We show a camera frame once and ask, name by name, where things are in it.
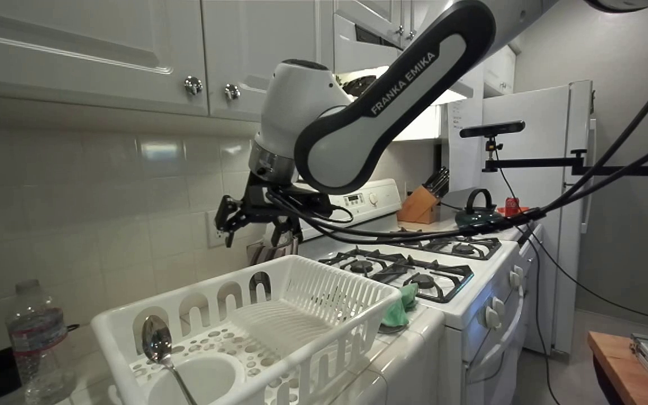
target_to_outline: dish drying rack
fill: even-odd
[[[101,312],[93,327],[125,402],[162,401],[169,374],[143,353],[148,316],[169,325],[172,363],[196,379],[195,395],[226,379],[211,382],[216,399],[199,402],[316,402],[368,365],[398,297],[391,285],[283,257]]]

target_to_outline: water bottle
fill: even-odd
[[[74,379],[67,363],[64,310],[43,296],[36,280],[16,284],[8,332],[28,405],[58,402],[71,396]]]

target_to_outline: cabinet knob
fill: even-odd
[[[237,83],[226,83],[226,99],[232,104],[237,99],[242,99],[242,90]]]
[[[200,95],[204,92],[204,81],[199,80],[199,76],[187,76],[186,80],[186,90],[187,90],[187,95],[191,95],[191,96],[196,96],[196,95]]]

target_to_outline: stove burner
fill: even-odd
[[[387,234],[387,236],[379,236],[379,240],[390,244],[390,246],[426,249],[426,252],[442,252],[442,255],[475,258],[475,262],[488,262],[502,246],[501,238],[474,238],[474,236],[421,238],[421,233],[411,233],[411,236],[418,236],[418,238],[407,240],[402,234]]]
[[[434,284],[434,278],[430,278],[430,275],[415,275],[415,278],[411,280],[411,284],[417,284],[418,289],[432,289],[432,285],[438,285],[438,284]]]
[[[439,303],[448,303],[451,299],[456,299],[456,296],[474,278],[474,270],[468,266],[447,266],[439,262],[421,262],[397,252],[387,255],[380,249],[360,249],[360,247],[339,252],[332,258],[322,258],[322,264],[364,275],[380,284],[397,284],[397,285],[417,284],[418,285],[417,297]]]
[[[475,247],[474,244],[458,244],[452,246],[452,252],[462,257],[484,257],[484,249]]]
[[[369,262],[351,262],[350,269],[351,269],[351,272],[357,272],[357,275],[368,275],[368,272],[375,270],[375,266],[371,266]]]

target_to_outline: wooden table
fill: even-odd
[[[632,341],[591,332],[591,347],[619,399],[625,405],[648,405],[648,370],[632,353]]]

